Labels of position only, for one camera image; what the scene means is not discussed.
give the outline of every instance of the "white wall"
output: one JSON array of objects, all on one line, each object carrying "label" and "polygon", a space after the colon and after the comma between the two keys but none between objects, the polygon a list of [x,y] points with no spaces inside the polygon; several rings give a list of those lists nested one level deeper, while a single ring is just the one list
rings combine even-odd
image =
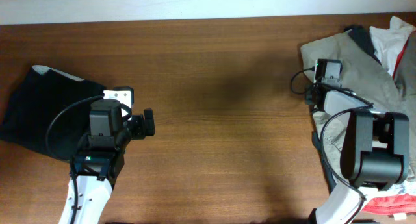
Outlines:
[{"label": "white wall", "polygon": [[416,11],[416,0],[0,0],[0,24]]}]

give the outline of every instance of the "table surface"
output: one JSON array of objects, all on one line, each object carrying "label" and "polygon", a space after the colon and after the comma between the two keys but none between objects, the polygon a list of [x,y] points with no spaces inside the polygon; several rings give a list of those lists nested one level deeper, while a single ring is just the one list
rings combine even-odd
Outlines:
[{"label": "table surface", "polygon": [[[289,89],[299,48],[391,16],[1,26],[0,114],[33,64],[132,86],[133,113],[152,107],[157,131],[128,145],[100,223],[294,223],[328,198],[308,106]],[[59,220],[66,163],[1,142],[0,170],[0,223]]]}]

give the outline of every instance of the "gray cloth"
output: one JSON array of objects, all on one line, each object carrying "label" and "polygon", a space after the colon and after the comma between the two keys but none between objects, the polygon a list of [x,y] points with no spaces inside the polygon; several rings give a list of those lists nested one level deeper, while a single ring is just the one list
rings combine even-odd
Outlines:
[{"label": "gray cloth", "polygon": [[[341,60],[343,63],[343,72],[341,73],[341,82],[343,88],[350,88],[360,97],[363,97],[374,103],[378,110],[390,112],[403,112],[414,118],[414,113],[409,114],[409,107],[405,106],[404,98],[397,89],[392,77],[377,63],[372,57],[364,53],[357,44],[347,35],[348,32],[336,34],[329,38],[317,40],[300,48],[304,61],[304,69],[313,67],[318,58],[328,58]],[[312,81],[313,72],[306,71],[305,74]],[[402,83],[408,86],[409,82],[415,83],[413,79],[409,81],[403,77],[406,82]],[[315,125],[320,132],[323,124],[329,118],[324,112],[313,114]],[[392,189],[397,193],[416,194],[416,179],[414,175],[416,166],[416,148],[415,148],[415,129],[414,119],[411,119],[410,131],[410,169],[407,181],[400,186]],[[341,174],[339,169],[339,157],[344,142],[346,126],[336,119],[328,126],[324,136],[325,151],[336,172]]]}]

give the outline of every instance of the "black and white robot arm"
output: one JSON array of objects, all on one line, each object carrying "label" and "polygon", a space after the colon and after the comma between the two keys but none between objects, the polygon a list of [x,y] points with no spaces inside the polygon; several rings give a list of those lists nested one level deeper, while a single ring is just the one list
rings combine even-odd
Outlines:
[{"label": "black and white robot arm", "polygon": [[348,111],[338,117],[347,126],[340,158],[343,178],[339,177],[345,181],[338,181],[329,199],[312,211],[309,223],[350,223],[371,199],[396,195],[388,189],[408,175],[408,117],[377,111],[351,90],[341,88],[341,71],[340,61],[318,60],[314,84],[305,94],[307,104],[332,116]]},{"label": "black and white robot arm", "polygon": [[124,166],[127,144],[155,134],[151,109],[131,114],[133,92],[130,87],[105,90],[103,99],[91,104],[91,131],[70,162],[71,180],[60,224],[98,223]]}]

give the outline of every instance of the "folded black fabric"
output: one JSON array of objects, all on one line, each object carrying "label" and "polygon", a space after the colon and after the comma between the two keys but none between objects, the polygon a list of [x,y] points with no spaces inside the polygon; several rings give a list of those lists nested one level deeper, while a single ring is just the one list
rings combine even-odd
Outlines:
[{"label": "folded black fabric", "polygon": [[[68,105],[101,95],[103,90],[105,87],[100,84],[76,81],[51,69],[43,75],[31,69],[10,95],[0,126],[0,140],[52,156],[45,145],[46,130],[51,121]],[[90,104],[74,107],[54,124],[49,145],[59,157],[69,158],[77,150],[79,138],[89,127]]]},{"label": "folded black fabric", "polygon": [[379,64],[381,64],[381,62],[374,54],[375,49],[371,41],[370,33],[367,32],[367,30],[365,30],[361,25],[348,26],[344,29],[344,32],[348,30],[351,30],[348,35],[358,45],[358,47],[360,47],[366,54],[375,59],[375,61],[377,61]]}]

